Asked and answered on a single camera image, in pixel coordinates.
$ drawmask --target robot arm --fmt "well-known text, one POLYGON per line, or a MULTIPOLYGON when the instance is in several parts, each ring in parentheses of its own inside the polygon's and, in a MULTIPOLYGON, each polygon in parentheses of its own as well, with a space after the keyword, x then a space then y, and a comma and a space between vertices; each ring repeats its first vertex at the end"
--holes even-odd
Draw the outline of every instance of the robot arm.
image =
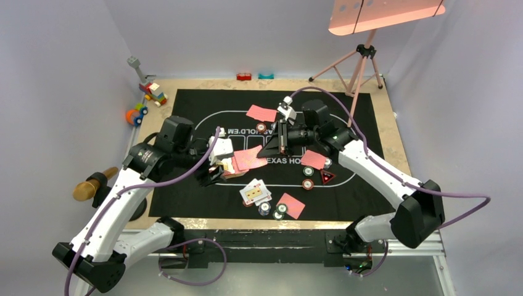
POLYGON ((305 124, 290 125, 285 118, 276 123, 276 129, 258 157, 291 156, 296 148, 315 147, 320 153, 362 177, 376 188, 392 205, 395 212, 379 216, 362 216, 347 229, 344 240, 336 242, 347 253, 362 251, 369 242, 378 239, 398 239, 412 249, 420 245, 445 221, 440 196, 426 194, 405 183, 440 191, 431 180, 425 183, 408 176, 372 151, 370 157, 385 169, 401 177, 393 178, 365 154, 364 143, 350 128, 336 128, 327 106, 320 100, 302 106, 305 124))
MULTIPOLYGON (((203 153, 190 149, 191 131, 192 122, 172 116, 164 121, 154 145, 142 142, 133 146, 113 188, 105 192, 107 195, 103 197, 97 212, 70 243, 58 243, 52 251, 53 256, 66 268, 71 267, 73 258, 77 257, 74 273, 105 293, 118 283, 126 268, 141 258, 158 249, 184 242, 183 225, 167 217, 157 220, 149 229, 128 240, 118 240, 125 224, 152 186, 132 189, 121 196, 118 192, 129 186, 160 182, 175 166, 194 166, 203 153), (97 220, 93 231, 91 226, 97 220), (88 231, 92 231, 92 235, 87 236, 88 231)), ((207 186, 221 180, 222 174, 222 167, 214 165, 211 170, 210 161, 206 161, 195 176, 202 186, 207 186)))

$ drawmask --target pink lamp panel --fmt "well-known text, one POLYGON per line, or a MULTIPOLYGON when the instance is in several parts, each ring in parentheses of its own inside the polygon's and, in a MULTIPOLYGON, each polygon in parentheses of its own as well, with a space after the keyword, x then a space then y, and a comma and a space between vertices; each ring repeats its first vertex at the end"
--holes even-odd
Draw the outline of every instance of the pink lamp panel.
POLYGON ((344 36, 443 13, 442 0, 335 0, 329 31, 344 36))

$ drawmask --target black felt mat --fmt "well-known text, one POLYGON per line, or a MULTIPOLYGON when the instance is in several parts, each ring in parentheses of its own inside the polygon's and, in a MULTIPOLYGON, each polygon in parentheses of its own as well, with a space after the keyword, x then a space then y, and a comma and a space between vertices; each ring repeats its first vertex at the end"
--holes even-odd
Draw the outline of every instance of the black felt mat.
MULTIPOLYGON (((290 91, 238 91, 180 89, 176 93, 173 115, 186 117, 194 122, 194 136, 206 138, 222 126, 233 140, 234 150, 249 149, 263 144, 262 136, 255 132, 258 121, 245 113, 252 104, 275 109, 290 91)), ((349 109, 352 98, 334 93, 349 109)), ((305 101, 321 99, 336 118, 337 125, 344 125, 347 116, 342 108, 321 92, 301 92, 294 97, 292 106, 301 110, 305 101)), ((355 120, 368 138, 369 148, 383 157, 376 118, 369 94, 360 94, 355 120)), ((299 164, 300 157, 271 158, 270 164, 249 171, 244 176, 229 179, 227 183, 199 187, 194 178, 178 184, 154 190, 150 216, 172 216, 186 218, 234 218, 272 219, 272 215, 261 216, 258 208, 246 208, 242 204, 239 190, 252 179, 262 179, 272 193, 270 202, 274 209, 283 193, 299 199, 305 204, 299 220, 353 221, 361 215, 379 215, 392 212, 392 207, 374 188, 351 171, 333 165, 329 171, 337 175, 329 187, 320 187, 319 171, 310 177, 315 188, 306 191, 301 187, 306 178, 299 164)), ((175 170, 165 180, 175 178, 183 170, 175 170)))

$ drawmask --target red triangle marker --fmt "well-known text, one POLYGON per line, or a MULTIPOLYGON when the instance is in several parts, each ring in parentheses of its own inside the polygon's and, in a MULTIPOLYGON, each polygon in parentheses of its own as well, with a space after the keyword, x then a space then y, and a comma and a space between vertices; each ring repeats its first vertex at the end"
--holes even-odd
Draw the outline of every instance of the red triangle marker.
POLYGON ((326 171, 326 170, 321 170, 320 173, 321 173, 321 182, 323 184, 328 183, 330 180, 332 180, 332 179, 334 179, 334 177, 336 177, 335 174, 333 174, 329 171, 326 171))

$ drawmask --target white wall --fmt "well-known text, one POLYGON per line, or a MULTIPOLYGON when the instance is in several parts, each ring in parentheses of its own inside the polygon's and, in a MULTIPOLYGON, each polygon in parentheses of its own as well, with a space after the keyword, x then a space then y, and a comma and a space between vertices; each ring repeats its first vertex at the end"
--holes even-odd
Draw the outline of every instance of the white wall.
MULTIPOLYGON (((413 174, 493 197, 442 232, 458 295, 521 295, 523 3, 447 3, 416 25, 387 89, 413 174)), ((477 203, 445 200, 447 219, 477 203)))
MULTIPOLYGON (((367 38, 330 34, 334 0, 105 1, 144 72, 160 76, 234 77, 267 69, 280 78, 308 78, 367 38)), ((405 23, 378 31, 374 45, 382 72, 413 28, 405 23)), ((347 60, 340 71, 350 77, 355 64, 355 58, 347 60)), ((366 75, 371 73, 369 65, 366 75)))
POLYGON ((51 251, 94 213, 72 189, 123 159, 138 78, 102 0, 3 1, 0 28, 0 295, 60 295, 51 251))

